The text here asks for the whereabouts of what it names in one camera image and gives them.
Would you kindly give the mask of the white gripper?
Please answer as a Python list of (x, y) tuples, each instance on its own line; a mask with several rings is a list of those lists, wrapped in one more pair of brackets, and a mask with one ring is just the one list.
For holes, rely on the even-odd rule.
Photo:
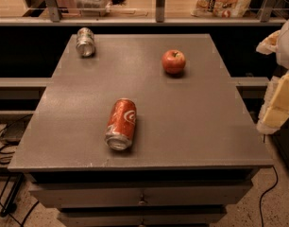
[[(276, 53), (277, 64), (289, 69), (289, 19), (263, 39), (256, 51), (269, 55)], [(281, 78), (273, 77), (267, 85), (260, 109), (257, 130), (262, 134), (278, 131), (289, 118), (289, 71)]]

